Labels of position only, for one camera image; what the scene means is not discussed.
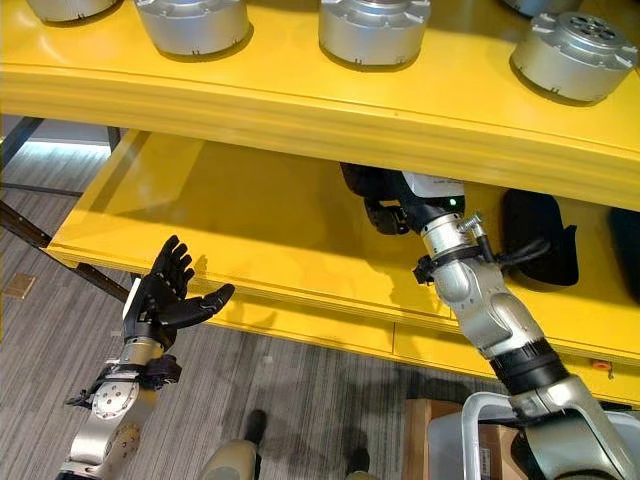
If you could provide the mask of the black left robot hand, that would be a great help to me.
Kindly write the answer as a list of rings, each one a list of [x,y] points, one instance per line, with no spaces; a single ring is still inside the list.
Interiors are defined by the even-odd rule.
[[[225,284],[204,296],[187,296],[188,283],[195,271],[188,247],[175,235],[169,237],[156,257],[150,273],[139,280],[125,309],[125,341],[148,338],[168,350],[177,332],[198,325],[219,313],[235,293]]]

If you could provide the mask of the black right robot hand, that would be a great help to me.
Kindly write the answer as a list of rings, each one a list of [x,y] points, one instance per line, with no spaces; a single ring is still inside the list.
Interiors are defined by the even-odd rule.
[[[449,178],[381,170],[362,187],[368,218],[384,235],[420,233],[433,220],[465,211],[464,185]]]

